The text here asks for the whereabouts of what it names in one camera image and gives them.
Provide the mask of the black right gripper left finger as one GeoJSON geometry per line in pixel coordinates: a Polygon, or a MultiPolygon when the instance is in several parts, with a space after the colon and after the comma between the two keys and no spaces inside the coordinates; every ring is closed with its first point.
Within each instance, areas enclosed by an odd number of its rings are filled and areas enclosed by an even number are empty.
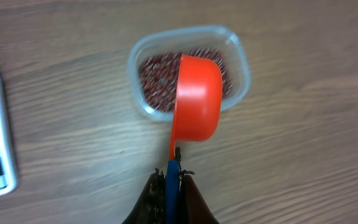
{"type": "Polygon", "coordinates": [[[148,178],[123,224],[165,223],[165,176],[158,168],[148,178]]]}

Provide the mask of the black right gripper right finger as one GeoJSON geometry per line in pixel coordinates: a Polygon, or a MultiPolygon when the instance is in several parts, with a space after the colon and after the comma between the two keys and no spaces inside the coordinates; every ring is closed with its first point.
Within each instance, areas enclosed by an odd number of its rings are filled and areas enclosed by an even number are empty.
{"type": "Polygon", "coordinates": [[[192,178],[193,171],[181,168],[180,148],[175,148],[175,161],[178,162],[179,180],[177,201],[177,223],[179,224],[219,224],[192,178]]]}

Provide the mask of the orange scoop with blue handle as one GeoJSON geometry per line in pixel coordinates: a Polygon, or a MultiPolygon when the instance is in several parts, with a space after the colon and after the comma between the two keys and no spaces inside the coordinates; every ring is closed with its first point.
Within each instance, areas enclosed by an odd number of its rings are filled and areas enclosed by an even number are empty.
{"type": "Polygon", "coordinates": [[[178,141],[205,141],[215,132],[221,110],[223,81],[212,60],[181,55],[165,177],[165,222],[177,223],[179,180],[175,161],[178,141]]]}

